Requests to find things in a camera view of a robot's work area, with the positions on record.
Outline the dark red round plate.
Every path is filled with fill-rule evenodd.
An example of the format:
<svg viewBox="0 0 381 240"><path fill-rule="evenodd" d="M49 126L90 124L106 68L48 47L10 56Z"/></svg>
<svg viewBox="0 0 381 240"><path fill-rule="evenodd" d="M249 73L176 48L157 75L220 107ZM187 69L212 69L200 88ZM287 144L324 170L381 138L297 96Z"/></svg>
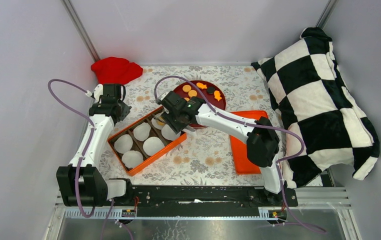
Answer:
<svg viewBox="0 0 381 240"><path fill-rule="evenodd" d="M218 109L221 109L221 110L225 110L226 109L226 97L225 97L224 93L220 90L220 88L218 86L214 85L211 82L204 81L204 80L192 80L191 83L193 83L193 85L190 85L188 82L184 82L184 83L180 84L179 86L175 87L173 92L175 92L178 95L180 95L186 101L189 101L191 97L188 96L188 93L183 92L182 87L184 85L190 85L192 87L192 90L196 90L198 92L198 95L194 96L194 97L201 98L201 99L204 100L204 103L209 102L212 106L214 106L214 107L216 107ZM207 87L215 87L216 90L221 92L222 100L221 101L217 101L216 99L214 99L214 95L213 94L208 94L207 93L207 89L203 89L203 90L199 89L196 86L197 83L204 83L204 84L207 85ZM189 127L192 127L194 129L205 128L204 125L201 125L199 123L197 123L197 124L190 124Z"/></svg>

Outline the black sandwich cookie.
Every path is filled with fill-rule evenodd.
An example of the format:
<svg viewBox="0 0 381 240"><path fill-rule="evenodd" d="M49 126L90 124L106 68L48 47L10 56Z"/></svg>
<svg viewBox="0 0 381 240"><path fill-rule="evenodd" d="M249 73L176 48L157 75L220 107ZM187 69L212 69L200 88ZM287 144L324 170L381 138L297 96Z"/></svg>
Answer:
<svg viewBox="0 0 381 240"><path fill-rule="evenodd" d="M206 89L206 92L209 94L209 95L213 95L215 93L216 89L215 87L213 86L209 86L207 89Z"/></svg>

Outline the orange cookie tin box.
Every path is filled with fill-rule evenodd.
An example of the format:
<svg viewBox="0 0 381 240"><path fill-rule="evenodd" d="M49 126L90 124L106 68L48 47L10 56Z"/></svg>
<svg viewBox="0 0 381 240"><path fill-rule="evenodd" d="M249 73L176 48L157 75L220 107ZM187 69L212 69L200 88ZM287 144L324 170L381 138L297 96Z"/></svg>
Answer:
<svg viewBox="0 0 381 240"><path fill-rule="evenodd" d="M187 139L184 132L170 136L156 120L162 113L159 107L108 138L108 145L129 176L135 176Z"/></svg>

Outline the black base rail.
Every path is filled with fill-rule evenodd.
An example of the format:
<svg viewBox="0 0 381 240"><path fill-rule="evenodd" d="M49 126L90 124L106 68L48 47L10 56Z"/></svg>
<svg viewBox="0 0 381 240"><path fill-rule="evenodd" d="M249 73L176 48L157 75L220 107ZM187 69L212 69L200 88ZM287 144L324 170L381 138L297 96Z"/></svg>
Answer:
<svg viewBox="0 0 381 240"><path fill-rule="evenodd" d="M271 193L258 186L133 185L114 199L138 217L258 217L259 209L298 206L294 190Z"/></svg>

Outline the white paper cupcake liner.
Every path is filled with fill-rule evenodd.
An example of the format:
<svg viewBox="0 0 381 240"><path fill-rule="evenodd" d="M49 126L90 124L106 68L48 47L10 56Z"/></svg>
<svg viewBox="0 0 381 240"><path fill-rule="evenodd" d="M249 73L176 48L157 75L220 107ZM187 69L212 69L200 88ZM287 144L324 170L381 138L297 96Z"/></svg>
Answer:
<svg viewBox="0 0 381 240"><path fill-rule="evenodd" d="M120 154L125 154L132 149L133 144L132 137L129 134L124 134L114 142L114 149Z"/></svg>
<svg viewBox="0 0 381 240"><path fill-rule="evenodd" d="M149 137L151 129L147 122L143 122L133 129L133 136L136 140L144 142Z"/></svg>
<svg viewBox="0 0 381 240"><path fill-rule="evenodd" d="M144 141L142 147L143 151L148 156L153 156L159 151L161 151L165 147L165 145L159 137L152 136Z"/></svg>
<svg viewBox="0 0 381 240"><path fill-rule="evenodd" d="M153 116L151 119L151 124L158 130L162 130L166 125L164 119L161 116Z"/></svg>
<svg viewBox="0 0 381 240"><path fill-rule="evenodd" d="M127 168L133 169L140 165L144 161L144 158L141 152L129 150L123 154L121 160Z"/></svg>
<svg viewBox="0 0 381 240"><path fill-rule="evenodd" d="M169 141L175 141L181 136L181 133L175 133L169 125L164 125L161 129L161 135Z"/></svg>

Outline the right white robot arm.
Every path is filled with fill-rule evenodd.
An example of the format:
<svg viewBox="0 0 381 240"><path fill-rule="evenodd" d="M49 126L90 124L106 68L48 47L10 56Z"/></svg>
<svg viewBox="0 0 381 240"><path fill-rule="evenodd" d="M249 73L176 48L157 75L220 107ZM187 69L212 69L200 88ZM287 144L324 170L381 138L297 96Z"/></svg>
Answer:
<svg viewBox="0 0 381 240"><path fill-rule="evenodd" d="M246 158L260 168L267 203L278 206L285 200L276 166L280 140L268 118L241 117L214 107L205 97L185 100L173 91L156 97L156 102L163 106L161 117L175 133L197 124L224 132L245 144Z"/></svg>

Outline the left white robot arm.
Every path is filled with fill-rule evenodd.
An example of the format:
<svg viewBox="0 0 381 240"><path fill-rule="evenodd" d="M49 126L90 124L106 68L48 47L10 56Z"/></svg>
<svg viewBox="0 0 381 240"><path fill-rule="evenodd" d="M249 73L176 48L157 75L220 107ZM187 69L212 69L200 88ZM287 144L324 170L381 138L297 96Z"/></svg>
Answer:
<svg viewBox="0 0 381 240"><path fill-rule="evenodd" d="M60 166L56 179L63 203L68 207L102 207L110 199L129 205L134 193L124 179L105 180L100 160L116 123L123 121L131 107L125 104L122 84L98 84L85 94L94 100L88 113L80 113L87 127L76 154L68 165Z"/></svg>

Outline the metal serving tongs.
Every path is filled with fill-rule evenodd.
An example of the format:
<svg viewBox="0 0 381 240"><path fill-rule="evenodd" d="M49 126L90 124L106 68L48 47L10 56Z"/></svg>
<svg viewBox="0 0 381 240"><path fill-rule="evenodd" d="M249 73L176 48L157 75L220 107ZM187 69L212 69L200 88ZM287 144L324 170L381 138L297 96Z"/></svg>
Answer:
<svg viewBox="0 0 381 240"><path fill-rule="evenodd" d="M161 122L164 122L166 124L166 122L164 121L164 119L162 118L162 113L158 113L156 114L154 117L153 117L153 120L155 121L155 123L157 124L157 120L161 121Z"/></svg>

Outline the black white checkered blanket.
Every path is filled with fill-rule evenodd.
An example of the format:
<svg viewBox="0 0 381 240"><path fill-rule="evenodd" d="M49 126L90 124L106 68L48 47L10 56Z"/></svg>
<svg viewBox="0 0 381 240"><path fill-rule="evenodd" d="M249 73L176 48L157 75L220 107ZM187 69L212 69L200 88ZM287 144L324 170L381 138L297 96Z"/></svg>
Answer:
<svg viewBox="0 0 381 240"><path fill-rule="evenodd" d="M339 164L352 166L355 180L370 174L379 137L342 79L331 37L319 27L305 28L299 41L251 65L288 130L282 174L289 188L306 186Z"/></svg>

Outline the orange tin lid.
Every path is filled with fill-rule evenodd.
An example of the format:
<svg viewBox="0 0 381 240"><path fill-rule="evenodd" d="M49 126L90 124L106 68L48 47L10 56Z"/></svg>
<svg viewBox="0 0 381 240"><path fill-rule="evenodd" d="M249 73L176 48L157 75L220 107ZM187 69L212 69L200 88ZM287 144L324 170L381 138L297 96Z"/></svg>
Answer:
<svg viewBox="0 0 381 240"><path fill-rule="evenodd" d="M257 120L261 117L269 118L267 112L264 110L234 111L232 113L243 118ZM232 135L229 136L229 139L235 172L238 175L259 175L261 173L260 167L250 162L247 158L246 144Z"/></svg>

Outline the red knit beanie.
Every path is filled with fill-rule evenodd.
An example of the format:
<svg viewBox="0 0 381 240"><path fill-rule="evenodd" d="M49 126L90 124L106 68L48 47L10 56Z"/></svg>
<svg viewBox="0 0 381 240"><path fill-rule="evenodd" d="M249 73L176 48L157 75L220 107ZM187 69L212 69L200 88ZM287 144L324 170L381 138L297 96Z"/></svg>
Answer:
<svg viewBox="0 0 381 240"><path fill-rule="evenodd" d="M98 83L102 85L126 85L143 75L143 68L140 65L113 56L96 61L90 69L95 73Z"/></svg>

